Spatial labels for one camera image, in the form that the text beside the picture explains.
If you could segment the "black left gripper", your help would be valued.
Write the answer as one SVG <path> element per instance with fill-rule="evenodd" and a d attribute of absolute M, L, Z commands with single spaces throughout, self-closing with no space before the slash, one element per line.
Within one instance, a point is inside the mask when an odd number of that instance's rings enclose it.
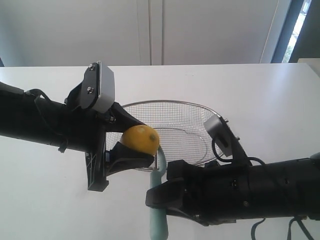
<path fill-rule="evenodd" d="M 58 150 L 85 153 L 87 189 L 103 192 L 107 176 L 131 169 L 148 168 L 153 155 L 133 150 L 119 141 L 106 150 L 106 132 L 124 133 L 145 123 L 130 115 L 113 98 L 103 99 L 96 83 L 79 83 L 61 105 L 50 109 L 49 126 L 61 138 Z"/>

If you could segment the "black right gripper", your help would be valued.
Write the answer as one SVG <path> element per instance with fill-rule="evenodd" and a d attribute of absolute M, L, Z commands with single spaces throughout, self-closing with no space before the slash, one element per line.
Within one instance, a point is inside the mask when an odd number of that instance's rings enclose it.
<path fill-rule="evenodd" d="M 145 205 L 189 220 L 250 219 L 250 166 L 199 167 L 184 160 L 170 162 L 167 181 L 146 192 Z"/>

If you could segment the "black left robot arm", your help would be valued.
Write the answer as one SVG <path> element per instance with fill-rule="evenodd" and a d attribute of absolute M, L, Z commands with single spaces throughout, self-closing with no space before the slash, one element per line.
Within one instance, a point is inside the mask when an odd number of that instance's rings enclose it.
<path fill-rule="evenodd" d="M 0 84 L 0 134 L 5 137 L 54 146 L 64 153 L 71 149 L 85 154 L 87 189 L 103 192 L 107 176 L 138 168 L 148 168 L 155 157 L 117 142 L 106 149 L 106 133 L 124 133 L 142 122 L 114 102 L 105 113 L 68 103 L 55 102 L 40 89 L 24 91 Z"/>

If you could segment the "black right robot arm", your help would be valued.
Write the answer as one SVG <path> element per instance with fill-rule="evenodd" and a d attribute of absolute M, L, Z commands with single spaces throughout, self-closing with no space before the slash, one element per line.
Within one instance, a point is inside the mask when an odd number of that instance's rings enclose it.
<path fill-rule="evenodd" d="M 203 226 L 259 218 L 320 218 L 320 161 L 301 158 L 265 165 L 172 161 L 166 181 L 145 204 Z"/>

